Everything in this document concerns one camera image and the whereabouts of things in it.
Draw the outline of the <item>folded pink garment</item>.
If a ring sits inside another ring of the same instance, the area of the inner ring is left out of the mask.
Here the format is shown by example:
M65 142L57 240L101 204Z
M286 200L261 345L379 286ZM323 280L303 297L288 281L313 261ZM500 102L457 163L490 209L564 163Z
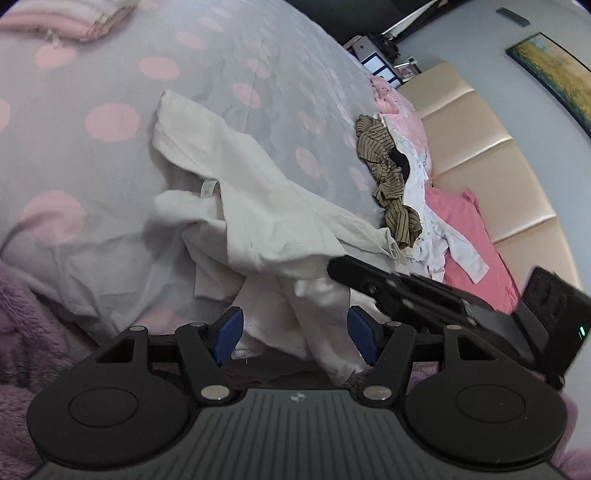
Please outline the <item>folded pink garment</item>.
M66 15L59 7L60 1L99 0L34 0L17 1L2 17L1 28L23 31L40 31L80 42L89 42L106 36L124 17L105 24L88 24Z

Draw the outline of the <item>purple fleece sleeve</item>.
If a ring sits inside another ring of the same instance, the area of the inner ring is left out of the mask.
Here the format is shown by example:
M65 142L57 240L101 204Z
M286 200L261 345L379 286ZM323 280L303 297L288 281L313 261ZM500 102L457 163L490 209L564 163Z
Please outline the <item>purple fleece sleeve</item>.
M41 463L26 426L34 396L96 348L77 326L60 322L6 265L1 266L3 479L24 479Z

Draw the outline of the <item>pink pillow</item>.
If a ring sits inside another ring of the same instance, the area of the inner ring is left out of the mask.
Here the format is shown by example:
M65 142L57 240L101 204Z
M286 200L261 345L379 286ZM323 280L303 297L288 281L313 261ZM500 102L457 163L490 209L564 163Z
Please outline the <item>pink pillow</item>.
M404 138L409 140L423 162L428 178L432 174L432 159L427 134L414 105L382 77L371 76L374 98L381 114Z

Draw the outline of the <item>grey pink-dotted bed cover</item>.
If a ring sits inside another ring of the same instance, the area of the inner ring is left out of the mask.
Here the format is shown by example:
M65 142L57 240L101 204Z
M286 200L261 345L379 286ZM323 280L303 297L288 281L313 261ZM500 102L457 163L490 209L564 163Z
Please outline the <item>grey pink-dotted bed cover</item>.
M176 92L249 134L294 183L370 224L356 155L368 72L283 1L156 1L104 38L1 34L1 259L54 313L103 343L140 319L212 320L181 234L153 200L197 178L152 146Z

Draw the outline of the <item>white bedside cabinet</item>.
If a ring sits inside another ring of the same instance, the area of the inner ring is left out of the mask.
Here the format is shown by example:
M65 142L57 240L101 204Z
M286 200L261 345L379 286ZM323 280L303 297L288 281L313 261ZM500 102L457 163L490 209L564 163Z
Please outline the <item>white bedside cabinet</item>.
M402 78L394 69L394 64L386 54L367 36L356 36L346 42L345 48L372 76L380 77L390 86L398 89L403 84Z

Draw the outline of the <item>picture frame on cabinet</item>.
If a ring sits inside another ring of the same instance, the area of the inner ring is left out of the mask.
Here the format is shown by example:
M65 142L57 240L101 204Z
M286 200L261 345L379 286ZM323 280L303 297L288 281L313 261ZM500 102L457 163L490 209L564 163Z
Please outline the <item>picture frame on cabinet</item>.
M396 75L402 83L406 83L422 73L417 61L413 57L409 57L404 62L394 67Z

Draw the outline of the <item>white printed garment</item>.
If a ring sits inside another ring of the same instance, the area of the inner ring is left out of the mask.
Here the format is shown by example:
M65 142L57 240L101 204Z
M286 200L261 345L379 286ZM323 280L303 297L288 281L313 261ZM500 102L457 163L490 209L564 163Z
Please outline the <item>white printed garment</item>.
M382 114L380 119L394 138L398 150L408 158L410 175L406 180L404 202L419 213L423 226L414 246L403 249L403 253L415 264L416 272L439 282L444 280L446 255L450 254L472 282L479 283L489 271L488 264L462 233L428 206L426 194L432 182L423 162L413 144L387 122L386 116Z

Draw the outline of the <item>framed landscape painting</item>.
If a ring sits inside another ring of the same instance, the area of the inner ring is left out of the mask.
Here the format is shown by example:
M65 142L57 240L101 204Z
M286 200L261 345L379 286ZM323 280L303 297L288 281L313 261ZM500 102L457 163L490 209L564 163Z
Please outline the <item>framed landscape painting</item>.
M532 75L590 135L590 69L560 44L538 32L506 54Z

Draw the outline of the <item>pink crumpled garment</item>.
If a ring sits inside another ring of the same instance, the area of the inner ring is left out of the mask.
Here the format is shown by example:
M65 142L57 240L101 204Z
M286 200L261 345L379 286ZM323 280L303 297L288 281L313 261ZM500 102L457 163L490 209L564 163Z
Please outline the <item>pink crumpled garment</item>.
M520 293L488 234L474 192L468 189L454 195L429 186L426 201L443 222L449 245L443 283L479 297L496 310L512 312Z

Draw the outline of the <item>folded white garment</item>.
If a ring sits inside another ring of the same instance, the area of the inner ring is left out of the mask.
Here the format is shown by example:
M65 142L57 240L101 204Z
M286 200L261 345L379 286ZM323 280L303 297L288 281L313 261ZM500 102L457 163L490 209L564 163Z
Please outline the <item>folded white garment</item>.
M60 1L59 7L66 14L88 24L105 24L130 13L138 1Z

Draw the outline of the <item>beige padded headboard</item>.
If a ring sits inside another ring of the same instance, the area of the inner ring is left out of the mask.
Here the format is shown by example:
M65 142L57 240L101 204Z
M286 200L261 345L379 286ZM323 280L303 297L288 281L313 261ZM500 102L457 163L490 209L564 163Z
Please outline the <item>beige padded headboard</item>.
M479 93L448 62L399 89L422 119L434 185L472 190L489 237L519 288L541 266L581 288L559 217L516 141Z

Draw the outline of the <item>brown striped garment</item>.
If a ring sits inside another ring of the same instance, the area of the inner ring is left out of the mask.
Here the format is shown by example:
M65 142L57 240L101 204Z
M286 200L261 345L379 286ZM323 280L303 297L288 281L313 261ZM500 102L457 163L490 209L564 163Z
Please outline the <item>brown striped garment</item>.
M413 247L423 226L419 213L404 202L410 164L380 118L362 114L356 119L356 154L376 183L373 197L384 209L384 225L401 249Z

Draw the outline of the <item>cream white long-sleeve shirt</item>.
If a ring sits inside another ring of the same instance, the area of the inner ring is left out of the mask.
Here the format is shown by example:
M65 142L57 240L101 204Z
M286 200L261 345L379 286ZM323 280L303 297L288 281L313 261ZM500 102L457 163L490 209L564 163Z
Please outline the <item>cream white long-sleeve shirt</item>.
M195 295L242 309L233 357L277 350L317 362L335 384L365 370L346 314L370 298L329 278L327 267L349 251L401 266L389 230L290 181L252 136L172 91L159 99L152 144L200 180L192 191L159 194L154 216L181 228Z

